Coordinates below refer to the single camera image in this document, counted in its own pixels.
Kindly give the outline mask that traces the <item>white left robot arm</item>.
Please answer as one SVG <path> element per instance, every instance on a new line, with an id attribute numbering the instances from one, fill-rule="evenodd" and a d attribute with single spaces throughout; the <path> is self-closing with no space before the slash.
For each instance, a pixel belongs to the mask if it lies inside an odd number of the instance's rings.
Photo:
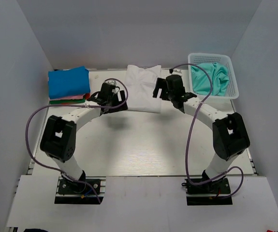
<path id="1" fill-rule="evenodd" d="M 85 172 L 74 157 L 77 132 L 92 120 L 105 114 L 128 110 L 129 92 L 113 82 L 114 78 L 102 83 L 101 89 L 74 110 L 63 116 L 51 115 L 46 123 L 40 149 L 58 166 L 61 175 L 70 181 L 70 188 L 80 193 L 86 188 Z"/>

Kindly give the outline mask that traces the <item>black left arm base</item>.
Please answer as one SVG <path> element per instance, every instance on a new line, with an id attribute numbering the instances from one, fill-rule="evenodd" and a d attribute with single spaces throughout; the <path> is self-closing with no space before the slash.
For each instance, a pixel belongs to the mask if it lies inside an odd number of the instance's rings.
<path id="1" fill-rule="evenodd" d="M 76 205 L 98 205 L 103 201 L 105 194 L 105 177 L 86 177 L 85 181 L 89 183 L 96 191 L 99 200 L 90 186 L 72 183 L 63 177 L 60 177 L 57 184 L 54 204 L 76 204 Z"/>

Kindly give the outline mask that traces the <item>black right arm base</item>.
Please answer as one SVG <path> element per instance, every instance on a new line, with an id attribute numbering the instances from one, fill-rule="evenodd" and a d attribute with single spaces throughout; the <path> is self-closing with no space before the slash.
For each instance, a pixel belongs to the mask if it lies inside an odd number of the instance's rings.
<path id="1" fill-rule="evenodd" d="M 225 177 L 215 182 L 194 186 L 187 179 L 181 184 L 186 190 L 187 206 L 232 205 L 232 197 L 228 179 Z"/>

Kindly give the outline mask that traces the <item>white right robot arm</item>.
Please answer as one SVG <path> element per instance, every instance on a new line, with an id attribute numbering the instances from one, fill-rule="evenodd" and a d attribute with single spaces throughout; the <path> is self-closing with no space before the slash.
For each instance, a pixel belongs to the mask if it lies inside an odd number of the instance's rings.
<path id="1" fill-rule="evenodd" d="M 212 130 L 213 148 L 215 154 L 208 167 L 202 173 L 201 182 L 189 183 L 193 186 L 203 186 L 209 193 L 220 187 L 222 179 L 230 170 L 230 165 L 236 157 L 250 146 L 249 136 L 239 113 L 226 114 L 205 103 L 191 92 L 186 92 L 180 75 L 170 75 L 158 78 L 153 97 L 170 101 L 174 108 L 193 117 L 186 143 L 185 157 L 189 157 L 189 147 L 194 123 L 201 121 Z"/>

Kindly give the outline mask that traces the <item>teal t shirt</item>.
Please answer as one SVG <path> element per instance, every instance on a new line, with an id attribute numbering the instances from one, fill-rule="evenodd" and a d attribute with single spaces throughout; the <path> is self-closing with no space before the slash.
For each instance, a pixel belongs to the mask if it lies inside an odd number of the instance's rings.
<path id="1" fill-rule="evenodd" d="M 199 95 L 225 96 L 229 85 L 229 71 L 220 63 L 201 63 L 191 66 L 192 89 Z"/>

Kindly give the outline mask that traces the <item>white t shirt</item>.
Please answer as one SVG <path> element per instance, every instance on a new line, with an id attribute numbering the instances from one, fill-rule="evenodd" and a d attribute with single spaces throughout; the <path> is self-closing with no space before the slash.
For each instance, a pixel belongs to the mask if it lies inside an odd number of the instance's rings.
<path id="1" fill-rule="evenodd" d="M 127 66 L 124 84 L 129 93 L 127 105 L 130 111 L 161 112 L 161 99 L 153 98 L 159 77 L 161 77 L 160 65 L 146 69 L 135 65 Z"/>

